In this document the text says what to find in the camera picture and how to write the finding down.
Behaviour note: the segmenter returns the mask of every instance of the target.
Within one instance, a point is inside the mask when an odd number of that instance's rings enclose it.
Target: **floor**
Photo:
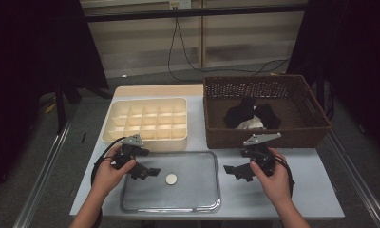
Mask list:
[[[233,66],[233,68],[251,70],[258,70],[259,67]],[[182,80],[198,81],[206,74],[213,73],[215,72],[201,73],[194,70],[174,72],[175,76]],[[227,75],[235,73],[241,74],[234,71],[222,72]],[[113,93],[117,86],[123,85],[184,83],[188,82],[175,80],[169,73],[109,79],[110,93]],[[59,148],[59,153],[52,157],[54,163],[51,170],[48,170],[46,180],[38,178],[41,177],[43,170],[47,170],[44,164],[48,161],[49,151],[54,150],[52,146],[56,140],[57,114],[56,111],[45,113],[46,106],[38,110],[25,153],[9,171],[6,181],[0,184],[0,227],[67,227],[71,223],[72,217],[68,213],[110,105],[110,100],[100,98],[84,89],[81,89],[80,93],[83,96],[80,104],[66,102],[66,112],[71,115],[70,127],[67,137],[63,139],[63,147]],[[44,96],[43,101],[51,96],[52,94]],[[330,135],[316,149],[346,217],[328,221],[310,220],[309,223],[312,227],[380,227],[380,222],[373,219],[370,213],[371,205],[376,202],[380,205],[380,149],[370,134],[362,133],[359,124],[337,98],[335,98],[332,127],[333,133],[342,144],[338,151],[342,151],[337,154]],[[353,168],[368,186],[372,198],[366,199],[365,203],[362,199],[366,195],[362,195],[362,192],[368,192],[359,189],[356,183],[360,181],[354,180],[349,175],[351,170],[342,165],[343,159],[351,160]],[[45,188],[33,194],[37,195],[35,197],[38,201],[30,207],[32,213],[28,213],[28,218],[21,218],[36,182],[42,182]],[[139,221],[107,218],[104,218],[101,225],[101,227],[127,228],[140,226]],[[280,227],[279,222],[274,222],[273,227]]]

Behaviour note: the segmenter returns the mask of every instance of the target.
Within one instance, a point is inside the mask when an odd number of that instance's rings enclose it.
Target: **table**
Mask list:
[[[121,86],[114,93],[112,103],[121,100],[145,98],[183,97],[188,105],[188,138],[186,151],[210,150],[206,146],[204,116],[202,106],[202,85],[144,85]],[[90,190],[90,174],[93,163],[107,148],[102,142],[101,133],[95,145],[92,157],[85,171],[83,181],[70,210],[76,216]],[[333,191],[329,177],[322,161],[314,148],[278,148],[286,156],[290,165],[295,186],[293,201],[305,219],[342,219],[344,213]],[[241,165],[245,163],[239,153],[234,150],[211,150],[218,159],[218,178],[221,195],[221,206],[213,213],[127,213],[120,209],[120,194],[124,179],[113,189],[104,201],[103,215],[105,218],[138,219],[138,220],[258,220],[279,219],[279,216],[264,195],[260,183],[254,181],[236,180],[227,175],[224,164]]]

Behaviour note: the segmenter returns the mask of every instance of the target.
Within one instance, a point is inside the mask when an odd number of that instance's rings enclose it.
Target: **brown basket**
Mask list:
[[[231,129],[224,116],[245,96],[269,104],[282,120],[279,129]],[[241,148],[253,134],[281,133],[268,142],[277,148],[316,148],[331,129],[323,109],[301,75],[216,77],[204,79],[204,117],[210,149]]]

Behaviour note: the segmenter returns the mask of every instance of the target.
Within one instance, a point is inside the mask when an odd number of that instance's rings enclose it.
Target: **round disc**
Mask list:
[[[172,185],[172,184],[175,184],[176,181],[178,181],[178,177],[176,177],[176,175],[169,174],[168,176],[166,176],[167,184]]]

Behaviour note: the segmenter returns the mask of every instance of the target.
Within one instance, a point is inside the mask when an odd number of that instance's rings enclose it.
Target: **beige plastic organizer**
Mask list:
[[[151,152],[180,151],[187,143],[187,101],[183,98],[114,102],[102,134],[105,143],[140,134]]]

